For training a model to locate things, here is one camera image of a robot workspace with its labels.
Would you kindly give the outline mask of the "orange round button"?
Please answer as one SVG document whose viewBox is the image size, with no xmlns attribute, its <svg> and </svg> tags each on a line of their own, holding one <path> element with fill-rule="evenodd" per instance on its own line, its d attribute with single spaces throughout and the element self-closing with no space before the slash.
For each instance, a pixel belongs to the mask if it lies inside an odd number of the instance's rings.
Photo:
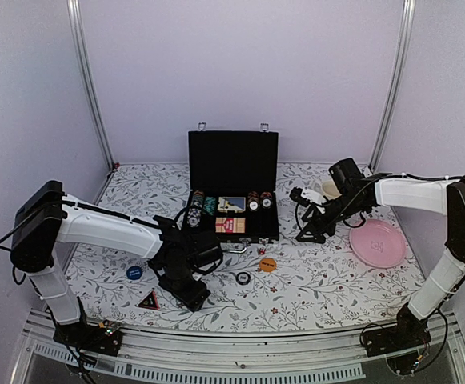
<svg viewBox="0 0 465 384">
<path fill-rule="evenodd" d="M 273 272 L 277 269 L 277 262 L 273 258 L 262 258 L 259 261 L 259 269 L 263 272 Z"/>
</svg>

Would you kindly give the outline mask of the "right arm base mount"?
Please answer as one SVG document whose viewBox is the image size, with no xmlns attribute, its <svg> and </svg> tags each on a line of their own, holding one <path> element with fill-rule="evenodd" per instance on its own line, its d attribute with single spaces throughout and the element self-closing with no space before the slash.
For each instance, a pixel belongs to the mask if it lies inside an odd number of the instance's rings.
<svg viewBox="0 0 465 384">
<path fill-rule="evenodd" d="M 359 343 L 368 357 L 398 353 L 387 359 L 390 370 L 399 375 L 414 374 L 429 352 L 431 335 L 427 320 L 419 320 L 403 309 L 393 326 L 368 324 L 359 335 Z"/>
</svg>

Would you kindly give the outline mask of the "blue card deck box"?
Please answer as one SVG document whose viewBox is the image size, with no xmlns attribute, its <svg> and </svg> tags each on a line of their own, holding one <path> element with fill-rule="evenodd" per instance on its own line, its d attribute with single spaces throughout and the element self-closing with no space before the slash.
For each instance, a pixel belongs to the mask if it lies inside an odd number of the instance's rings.
<svg viewBox="0 0 465 384">
<path fill-rule="evenodd" d="M 243 213 L 246 211 L 246 199 L 244 197 L 218 198 L 217 211 L 222 213 Z"/>
</svg>

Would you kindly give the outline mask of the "black triangular token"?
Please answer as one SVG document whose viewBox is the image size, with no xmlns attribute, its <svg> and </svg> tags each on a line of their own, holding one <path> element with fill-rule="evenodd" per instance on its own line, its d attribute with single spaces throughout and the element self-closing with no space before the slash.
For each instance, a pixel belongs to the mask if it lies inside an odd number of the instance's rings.
<svg viewBox="0 0 465 384">
<path fill-rule="evenodd" d="M 143 298 L 137 304 L 137 307 L 144 310 L 160 310 L 155 290 L 152 290 L 145 298 Z"/>
</svg>

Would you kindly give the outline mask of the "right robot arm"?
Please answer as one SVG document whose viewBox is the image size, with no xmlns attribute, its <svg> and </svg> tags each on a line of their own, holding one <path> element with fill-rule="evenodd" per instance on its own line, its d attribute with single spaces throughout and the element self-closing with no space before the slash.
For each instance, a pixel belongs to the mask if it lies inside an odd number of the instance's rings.
<svg viewBox="0 0 465 384">
<path fill-rule="evenodd" d="M 425 270 L 425 280 L 398 312 L 406 316 L 390 332 L 390 342 L 406 349 L 419 338 L 422 322 L 454 295 L 465 279 L 465 174 L 424 177 L 414 174 L 378 173 L 365 176 L 334 170 L 339 197 L 329 199 L 317 191 L 296 186 L 290 199 L 305 212 L 297 216 L 300 242 L 323 244 L 335 236 L 339 225 L 353 217 L 358 228 L 367 215 L 389 208 L 398 216 L 412 212 L 417 227 L 402 224 L 411 250 Z"/>
</svg>

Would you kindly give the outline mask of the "blue round button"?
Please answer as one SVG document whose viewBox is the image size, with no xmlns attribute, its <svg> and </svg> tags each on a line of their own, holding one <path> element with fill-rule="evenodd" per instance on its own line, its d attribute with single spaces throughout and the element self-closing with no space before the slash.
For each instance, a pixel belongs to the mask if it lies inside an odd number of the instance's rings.
<svg viewBox="0 0 465 384">
<path fill-rule="evenodd" d="M 142 277 L 143 270 L 140 266 L 131 266 L 126 271 L 126 276 L 130 280 L 139 280 Z"/>
</svg>

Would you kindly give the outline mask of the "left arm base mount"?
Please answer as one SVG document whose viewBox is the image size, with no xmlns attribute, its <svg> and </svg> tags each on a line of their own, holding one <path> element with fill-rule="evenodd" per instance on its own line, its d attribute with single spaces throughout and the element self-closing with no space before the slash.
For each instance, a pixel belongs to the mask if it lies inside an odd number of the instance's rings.
<svg viewBox="0 0 465 384">
<path fill-rule="evenodd" d="M 54 328 L 54 340 L 77 351 L 117 357 L 122 345 L 121 331 L 90 325 L 83 320 L 69 325 L 60 325 L 54 320 Z"/>
</svg>

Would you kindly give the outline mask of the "red card deck box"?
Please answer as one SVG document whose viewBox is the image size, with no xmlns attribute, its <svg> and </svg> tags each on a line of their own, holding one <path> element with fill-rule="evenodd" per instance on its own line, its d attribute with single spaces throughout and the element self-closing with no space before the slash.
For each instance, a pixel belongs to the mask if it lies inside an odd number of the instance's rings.
<svg viewBox="0 0 465 384">
<path fill-rule="evenodd" d="M 246 232 L 246 219 L 232 217 L 216 218 L 215 232 L 224 234 L 244 234 Z"/>
</svg>

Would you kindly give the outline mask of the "black poker case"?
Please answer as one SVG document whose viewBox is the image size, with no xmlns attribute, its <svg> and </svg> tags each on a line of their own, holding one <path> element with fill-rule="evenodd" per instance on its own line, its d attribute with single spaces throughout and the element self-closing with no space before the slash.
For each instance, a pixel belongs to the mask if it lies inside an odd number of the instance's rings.
<svg viewBox="0 0 465 384">
<path fill-rule="evenodd" d="M 244 234 L 216 233 L 221 242 L 250 243 L 277 242 L 279 216 L 277 207 L 276 178 L 279 152 L 279 134 L 265 130 L 192 130 L 188 133 L 190 171 L 190 203 L 192 194 L 201 190 L 205 197 L 244 197 L 251 191 L 260 194 L 269 191 L 273 206 L 263 209 L 261 203 L 255 212 L 222 213 L 215 216 L 202 211 L 198 227 L 192 230 L 213 230 L 220 217 L 245 218 Z"/>
</svg>

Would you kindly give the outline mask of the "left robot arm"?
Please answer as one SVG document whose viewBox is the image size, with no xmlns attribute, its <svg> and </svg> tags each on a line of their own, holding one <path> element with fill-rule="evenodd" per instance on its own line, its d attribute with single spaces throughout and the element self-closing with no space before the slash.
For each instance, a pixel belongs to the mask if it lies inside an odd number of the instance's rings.
<svg viewBox="0 0 465 384">
<path fill-rule="evenodd" d="M 100 246 L 144 258 L 161 288 L 188 310 L 198 311 L 210 295 L 202 277 L 223 261 L 212 230 L 184 232 L 176 220 L 149 220 L 90 204 L 67 194 L 62 183 L 46 182 L 16 213 L 13 229 L 0 238 L 13 267 L 34 284 L 64 334 L 78 347 L 95 339 L 83 321 L 79 298 L 69 287 L 55 254 L 58 243 Z"/>
</svg>

